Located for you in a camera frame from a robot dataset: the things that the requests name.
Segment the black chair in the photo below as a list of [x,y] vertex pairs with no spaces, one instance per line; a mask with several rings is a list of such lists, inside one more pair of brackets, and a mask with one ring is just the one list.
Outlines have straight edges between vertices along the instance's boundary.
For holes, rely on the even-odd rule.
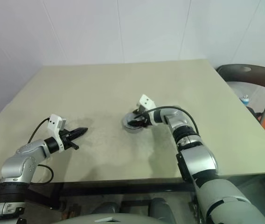
[[[226,82],[245,82],[265,87],[265,67],[251,64],[227,64],[216,70]],[[260,123],[265,118],[265,109]]]

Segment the chair backrest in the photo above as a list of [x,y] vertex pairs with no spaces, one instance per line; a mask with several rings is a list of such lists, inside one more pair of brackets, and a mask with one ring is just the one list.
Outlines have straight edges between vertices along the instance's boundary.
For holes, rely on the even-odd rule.
[[245,82],[265,87],[265,67],[251,64],[227,64],[216,70],[226,82]]

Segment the black metal frame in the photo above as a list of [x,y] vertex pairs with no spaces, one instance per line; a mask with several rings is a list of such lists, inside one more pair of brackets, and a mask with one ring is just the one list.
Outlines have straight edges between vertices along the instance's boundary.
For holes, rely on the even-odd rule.
[[105,195],[105,194],[144,194],[155,192],[171,191],[194,191],[191,183],[181,182],[181,178],[169,182],[159,179],[155,183],[136,180],[118,181],[118,182],[86,182],[86,183],[50,183],[53,185],[50,196],[45,196],[34,190],[28,189],[26,199],[30,202],[43,205],[53,210],[64,210],[66,203],[60,200],[60,197],[85,196],[85,195]]

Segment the white wall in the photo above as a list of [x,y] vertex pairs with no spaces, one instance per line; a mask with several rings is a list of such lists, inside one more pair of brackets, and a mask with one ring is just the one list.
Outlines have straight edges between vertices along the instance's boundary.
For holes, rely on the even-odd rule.
[[0,0],[0,111],[43,65],[195,58],[265,66],[265,0]]

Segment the floor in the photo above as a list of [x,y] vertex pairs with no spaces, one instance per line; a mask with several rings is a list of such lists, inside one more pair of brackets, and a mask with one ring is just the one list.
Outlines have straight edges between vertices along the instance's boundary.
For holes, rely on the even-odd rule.
[[[265,216],[265,179],[257,178],[241,184],[239,189]],[[164,198],[170,205],[178,224],[195,224],[196,221],[189,208],[191,199],[189,192],[163,192],[155,194],[130,194],[130,195],[98,195],[98,196],[76,196],[67,197],[68,205],[77,203],[82,206],[81,215],[90,214],[103,202],[116,202],[130,200],[148,200],[155,197]],[[135,206],[130,208],[130,213],[147,215],[146,206]],[[61,219],[61,212],[49,210],[42,206],[27,203],[26,212],[23,215],[29,224],[48,224]]]

